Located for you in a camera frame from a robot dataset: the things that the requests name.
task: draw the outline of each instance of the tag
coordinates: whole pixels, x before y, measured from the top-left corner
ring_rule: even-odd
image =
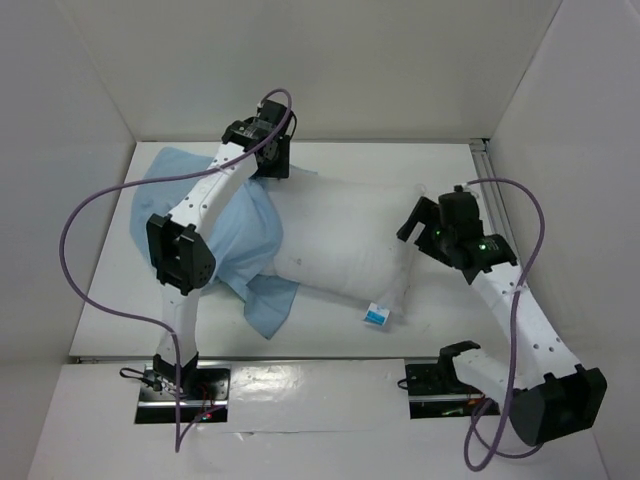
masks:
[[[391,312],[388,308],[382,308],[379,305],[372,303],[369,305],[369,310],[367,311],[367,315],[364,317],[364,321],[381,327],[387,322],[390,313]]]

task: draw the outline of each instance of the white floor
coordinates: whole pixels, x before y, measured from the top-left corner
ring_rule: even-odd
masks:
[[[410,420],[396,386],[400,360],[234,365],[229,423],[190,431],[175,454],[173,425],[134,425],[139,384],[120,378],[121,366],[63,368],[30,480],[607,478],[590,431],[529,459],[497,458],[469,472],[462,457],[469,420]],[[482,421],[487,438],[496,422]],[[478,462],[484,448],[472,445]],[[527,447],[508,430],[501,448]]]
[[[141,178],[165,146],[215,154],[214,143],[139,143],[127,180]],[[291,162],[339,177],[377,185],[424,184],[434,195],[476,178],[468,145],[295,143]],[[129,235],[133,190],[120,195],[90,289],[92,298],[116,309],[159,318],[160,293],[154,273]],[[486,209],[481,200],[481,214]],[[406,219],[399,218],[401,225]],[[225,287],[200,301],[197,340],[205,357],[420,357],[471,339],[500,354],[506,341],[488,308],[462,275],[419,256],[413,270],[404,319],[380,331],[362,322],[365,304],[301,287],[291,314],[271,340],[255,332],[242,315],[242,302]],[[86,306],[71,355],[140,356],[155,353],[160,329],[115,318]]]

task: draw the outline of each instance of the white enclosure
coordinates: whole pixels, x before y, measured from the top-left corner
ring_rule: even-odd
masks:
[[[204,142],[278,86],[293,94],[296,140],[305,140],[292,163],[384,185],[389,152],[401,152],[399,183],[444,192],[493,169],[539,197],[547,241],[531,288],[585,366],[602,369],[608,391],[593,431],[523,462],[496,460],[477,478],[638,477],[639,0],[7,0],[0,40],[0,477],[302,478],[292,455],[318,478],[473,475],[461,455],[467,420],[408,422],[394,388],[361,407],[374,380],[401,375],[402,358],[468,338],[506,353],[482,302],[424,259],[414,277],[431,283],[414,287],[419,301],[386,336],[363,330],[359,304],[303,291],[291,321],[266,341],[243,323],[234,296],[203,299],[202,312],[227,320],[222,330],[199,322],[206,356],[391,358],[274,364],[309,388],[285,399],[289,423],[268,402],[254,417],[238,407],[227,430],[190,432],[178,456],[171,426],[133,425],[137,386],[113,362],[148,361],[160,332],[82,310],[57,259],[62,224],[88,194],[144,174],[164,145],[156,142],[207,153]],[[479,160],[488,158],[480,138],[489,139],[489,163]],[[132,193],[78,218],[70,266],[105,303],[154,314],[152,273],[127,231]],[[526,257],[537,232],[527,200],[484,189],[480,204],[487,225],[504,228]],[[326,312],[319,333],[311,320]],[[64,365],[70,355],[103,364]],[[233,381],[251,368],[234,366]],[[260,384],[264,398],[282,388],[269,390],[279,378]],[[318,396],[321,387],[338,392],[323,383],[336,378],[355,382],[358,405],[345,389]],[[254,423],[234,423],[247,418]],[[482,425],[487,436],[492,423]],[[512,440],[509,432],[505,447]]]

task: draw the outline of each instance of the black joint motor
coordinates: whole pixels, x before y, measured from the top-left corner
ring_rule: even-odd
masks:
[[[184,227],[170,215],[153,214],[147,221],[147,239],[151,265],[162,285],[173,285],[186,296],[211,280],[216,259],[194,225]]]
[[[232,142],[251,150],[271,134],[287,115],[287,108],[272,100],[265,100],[258,107],[255,117],[233,122],[222,136],[222,143]],[[287,129],[291,123],[293,112],[289,113],[282,129],[258,152],[256,161],[258,171],[254,176],[268,178],[289,178],[289,149],[291,137]]]
[[[511,247],[500,235],[484,235],[476,198],[461,186],[438,197],[438,203],[422,197],[397,237],[407,241],[418,223],[424,225],[415,241],[418,249],[439,262],[461,270],[471,284],[478,273],[509,262],[517,264]]]

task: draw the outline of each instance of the small blue label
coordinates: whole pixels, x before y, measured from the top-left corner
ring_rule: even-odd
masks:
[[[367,312],[367,316],[365,317],[365,320],[371,323],[375,323],[376,325],[383,325],[384,322],[387,320],[387,317],[369,310]]]

